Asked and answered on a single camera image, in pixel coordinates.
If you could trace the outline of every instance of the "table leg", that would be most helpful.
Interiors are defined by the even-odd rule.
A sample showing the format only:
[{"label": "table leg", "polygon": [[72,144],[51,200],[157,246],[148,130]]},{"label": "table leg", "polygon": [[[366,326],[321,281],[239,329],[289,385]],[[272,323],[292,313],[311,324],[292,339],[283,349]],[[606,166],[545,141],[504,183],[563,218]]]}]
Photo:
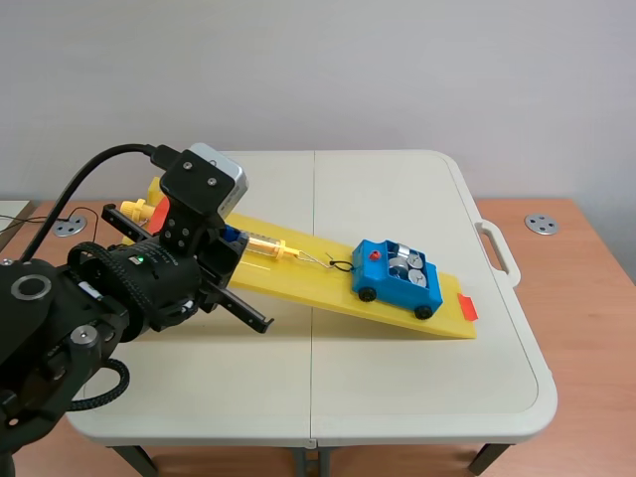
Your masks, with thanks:
[{"label": "table leg", "polygon": [[139,445],[117,445],[111,447],[128,462],[142,477],[158,477],[159,471],[150,456]]},{"label": "table leg", "polygon": [[290,447],[294,457],[294,474],[296,477],[307,477],[307,449],[303,447]]},{"label": "table leg", "polygon": [[320,477],[331,476],[331,451],[337,447],[319,447],[318,448],[318,475]]},{"label": "table leg", "polygon": [[511,444],[484,445],[468,466],[468,470],[475,475],[481,475],[510,445]]}]

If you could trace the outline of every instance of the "metal mounting plate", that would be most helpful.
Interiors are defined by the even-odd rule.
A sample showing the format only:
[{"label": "metal mounting plate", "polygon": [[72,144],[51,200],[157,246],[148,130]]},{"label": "metal mounting plate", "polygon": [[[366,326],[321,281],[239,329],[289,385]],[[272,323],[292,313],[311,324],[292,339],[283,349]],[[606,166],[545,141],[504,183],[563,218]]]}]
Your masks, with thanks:
[{"label": "metal mounting plate", "polygon": [[526,226],[542,236],[552,236],[558,232],[558,224],[546,214],[530,214],[526,216]]},{"label": "metal mounting plate", "polygon": [[56,237],[70,237],[81,232],[88,221],[84,216],[70,216],[67,221],[56,221],[53,225],[53,234]]}]

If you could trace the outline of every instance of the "white wall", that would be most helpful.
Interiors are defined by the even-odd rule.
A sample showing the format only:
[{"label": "white wall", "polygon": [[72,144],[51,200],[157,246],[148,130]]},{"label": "white wall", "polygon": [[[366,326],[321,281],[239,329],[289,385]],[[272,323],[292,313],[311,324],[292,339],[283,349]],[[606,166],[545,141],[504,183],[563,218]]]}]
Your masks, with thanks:
[{"label": "white wall", "polygon": [[[0,3],[0,196],[117,143],[428,148],[476,196],[571,196],[636,276],[636,2]],[[112,161],[84,197],[136,197]]]}]

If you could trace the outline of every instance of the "red tape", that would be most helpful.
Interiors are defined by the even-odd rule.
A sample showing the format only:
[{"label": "red tape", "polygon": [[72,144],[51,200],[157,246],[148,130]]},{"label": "red tape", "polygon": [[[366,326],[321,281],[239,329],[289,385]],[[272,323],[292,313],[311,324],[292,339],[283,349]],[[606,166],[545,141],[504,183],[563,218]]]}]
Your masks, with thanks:
[{"label": "red tape", "polygon": [[459,300],[459,306],[461,306],[461,311],[464,314],[466,321],[476,321],[479,316],[477,316],[475,304],[470,296],[464,296],[461,293],[457,293],[457,299]]}]

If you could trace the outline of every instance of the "silver coin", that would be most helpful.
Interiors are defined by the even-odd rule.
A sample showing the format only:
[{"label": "silver coin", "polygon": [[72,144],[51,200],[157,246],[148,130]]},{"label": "silver coin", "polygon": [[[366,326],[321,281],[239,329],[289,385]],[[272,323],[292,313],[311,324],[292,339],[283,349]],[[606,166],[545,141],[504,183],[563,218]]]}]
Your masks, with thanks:
[{"label": "silver coin", "polygon": [[408,271],[408,280],[419,286],[426,286],[426,276],[415,268]]},{"label": "silver coin", "polygon": [[395,256],[389,260],[389,273],[406,280],[408,278],[408,263],[401,256]]},{"label": "silver coin", "polygon": [[422,270],[424,268],[424,262],[422,261],[421,256],[419,256],[419,253],[413,251],[406,259],[406,263],[408,263],[411,268],[416,268],[418,270]]},{"label": "silver coin", "polygon": [[401,243],[396,243],[394,252],[397,256],[401,256],[403,259],[407,259],[410,255],[410,248],[408,248],[406,245],[402,245]]}]

